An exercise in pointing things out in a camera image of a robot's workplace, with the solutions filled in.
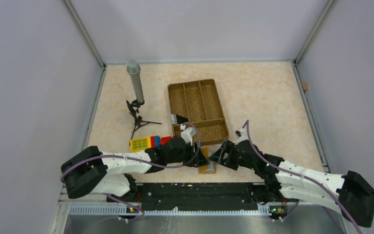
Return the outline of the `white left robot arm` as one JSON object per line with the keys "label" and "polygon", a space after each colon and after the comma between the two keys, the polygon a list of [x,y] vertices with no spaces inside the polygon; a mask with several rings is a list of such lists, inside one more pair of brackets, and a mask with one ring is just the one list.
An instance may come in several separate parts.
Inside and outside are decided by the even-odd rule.
{"label": "white left robot arm", "polygon": [[69,199],[109,194],[132,201],[137,194],[132,173],[151,174],[164,169],[199,168],[208,164],[200,142],[193,141],[196,133],[196,128],[190,126],[181,136],[173,136],[163,144],[133,153],[106,153],[97,146],[89,146],[61,165],[60,180]]}

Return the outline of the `yellow leather card holder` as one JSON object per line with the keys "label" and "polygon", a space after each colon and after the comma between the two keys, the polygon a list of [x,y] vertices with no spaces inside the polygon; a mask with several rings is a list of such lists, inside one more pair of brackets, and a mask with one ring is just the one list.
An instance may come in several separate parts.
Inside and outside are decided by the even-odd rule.
{"label": "yellow leather card holder", "polygon": [[206,163],[203,166],[198,167],[198,173],[200,175],[212,175],[216,174],[217,167],[214,161],[209,160],[209,157],[212,155],[213,151],[209,147],[203,147],[202,153],[206,159]]}

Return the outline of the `stack of black cards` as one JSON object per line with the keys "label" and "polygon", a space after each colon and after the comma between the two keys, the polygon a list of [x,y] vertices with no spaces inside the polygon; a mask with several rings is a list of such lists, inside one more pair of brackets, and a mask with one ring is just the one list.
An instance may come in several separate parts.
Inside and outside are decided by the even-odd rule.
{"label": "stack of black cards", "polygon": [[188,120],[187,117],[184,117],[184,116],[181,116],[181,115],[177,115],[177,114],[171,114],[170,115],[170,119],[171,119],[171,123],[173,125],[183,124],[185,122],[189,122],[189,120]]}

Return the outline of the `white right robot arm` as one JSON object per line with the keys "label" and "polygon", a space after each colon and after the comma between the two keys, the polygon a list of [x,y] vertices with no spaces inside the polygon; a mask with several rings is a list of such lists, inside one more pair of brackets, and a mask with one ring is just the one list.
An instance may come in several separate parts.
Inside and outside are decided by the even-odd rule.
{"label": "white right robot arm", "polygon": [[364,228],[374,219],[374,188],[359,173],[331,174],[298,166],[282,157],[264,154],[243,129],[236,131],[235,143],[225,140],[210,160],[232,170],[245,167],[266,184],[272,201],[297,199],[315,203],[341,214]]}

